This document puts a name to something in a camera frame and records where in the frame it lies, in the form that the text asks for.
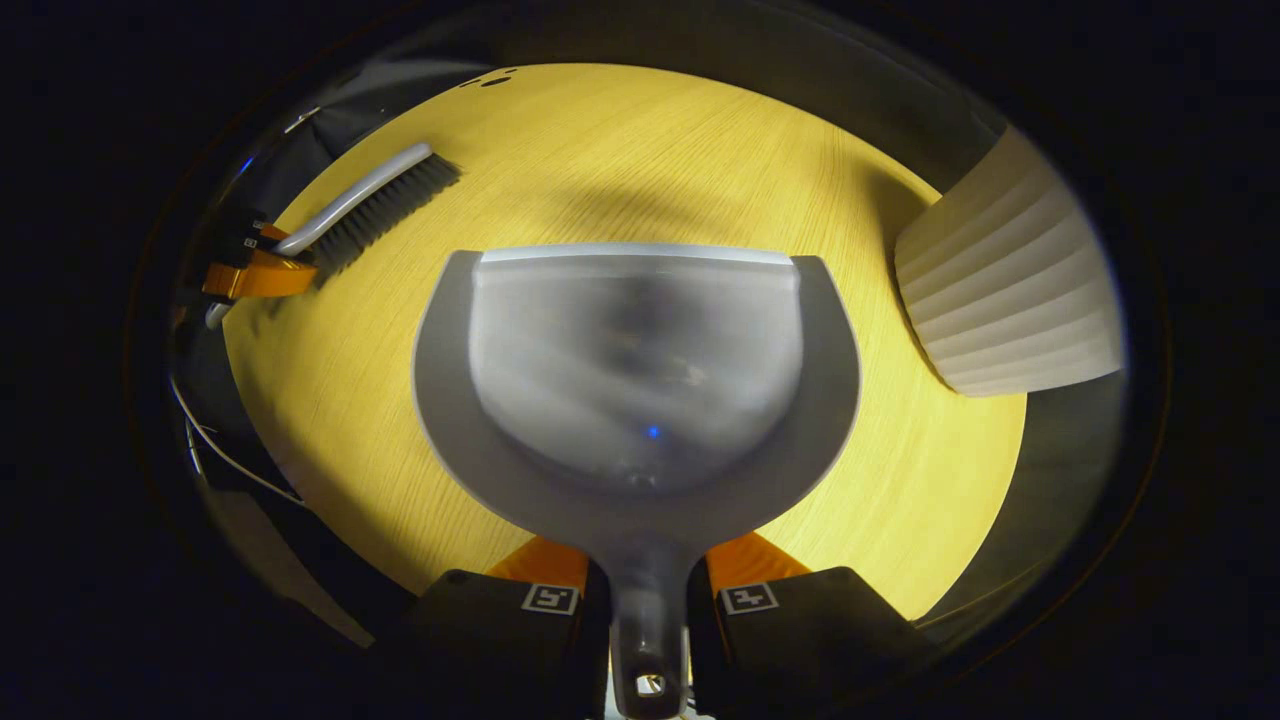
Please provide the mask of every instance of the gray dustpan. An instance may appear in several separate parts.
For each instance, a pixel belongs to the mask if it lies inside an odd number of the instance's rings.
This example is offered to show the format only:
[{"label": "gray dustpan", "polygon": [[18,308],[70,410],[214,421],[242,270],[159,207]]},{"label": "gray dustpan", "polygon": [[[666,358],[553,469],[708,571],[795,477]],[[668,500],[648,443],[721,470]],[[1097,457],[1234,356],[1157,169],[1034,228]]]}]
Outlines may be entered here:
[{"label": "gray dustpan", "polygon": [[635,719],[684,710],[690,570],[822,479],[859,374],[819,259],[635,243],[453,254],[412,369],[453,478],[604,570]]}]

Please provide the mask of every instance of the hand brush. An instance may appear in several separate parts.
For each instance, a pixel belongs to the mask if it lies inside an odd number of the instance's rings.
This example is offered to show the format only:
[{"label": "hand brush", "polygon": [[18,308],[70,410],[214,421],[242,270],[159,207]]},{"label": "hand brush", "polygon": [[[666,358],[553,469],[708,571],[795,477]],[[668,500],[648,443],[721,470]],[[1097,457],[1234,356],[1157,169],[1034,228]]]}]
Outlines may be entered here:
[{"label": "hand brush", "polygon": [[[271,252],[293,258],[314,247],[320,273],[335,274],[460,176],[457,165],[433,152],[430,145],[411,145],[325,205]],[[215,302],[205,314],[205,324],[218,327],[230,307]]]}]

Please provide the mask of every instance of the white pleated lamp shade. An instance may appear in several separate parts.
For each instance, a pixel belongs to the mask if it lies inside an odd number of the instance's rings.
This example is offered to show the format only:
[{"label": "white pleated lamp shade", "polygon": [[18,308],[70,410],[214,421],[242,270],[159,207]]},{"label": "white pleated lamp shade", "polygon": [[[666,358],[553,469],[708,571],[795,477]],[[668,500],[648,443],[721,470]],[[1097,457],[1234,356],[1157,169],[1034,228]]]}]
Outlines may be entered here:
[{"label": "white pleated lamp shade", "polygon": [[957,392],[1032,392],[1124,365],[1102,246],[1062,178],[1012,128],[902,231],[893,265],[920,345]]}]

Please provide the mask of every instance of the brush bristles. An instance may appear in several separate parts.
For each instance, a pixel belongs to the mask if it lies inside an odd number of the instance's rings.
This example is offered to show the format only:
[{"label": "brush bristles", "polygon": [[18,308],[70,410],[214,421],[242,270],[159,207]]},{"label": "brush bristles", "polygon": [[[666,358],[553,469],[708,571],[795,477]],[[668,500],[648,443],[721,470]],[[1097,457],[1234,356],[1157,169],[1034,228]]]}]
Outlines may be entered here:
[{"label": "brush bristles", "polygon": [[320,274],[333,275],[352,264],[365,247],[426,205],[461,174],[457,165],[433,154],[380,187],[311,246]]}]

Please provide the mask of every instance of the wooden table surface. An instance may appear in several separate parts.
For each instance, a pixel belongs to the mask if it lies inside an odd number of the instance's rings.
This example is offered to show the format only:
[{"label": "wooden table surface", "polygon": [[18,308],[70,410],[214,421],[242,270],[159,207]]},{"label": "wooden table surface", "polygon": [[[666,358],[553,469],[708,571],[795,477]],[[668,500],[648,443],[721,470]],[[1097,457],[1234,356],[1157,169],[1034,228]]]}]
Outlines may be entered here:
[{"label": "wooden table surface", "polygon": [[913,343],[884,249],[938,193],[845,131],[728,85],[588,64],[483,79],[370,135],[278,224],[298,227],[412,142],[461,165],[457,184],[323,290],[241,301],[225,320],[244,406],[307,503],[415,592],[529,538],[453,483],[413,411],[412,341],[453,250],[666,241],[819,255],[858,336],[861,406],[827,479],[760,533],[813,569],[852,568],[908,618],[927,612],[991,528],[1025,411],[1025,396],[952,392]]}]

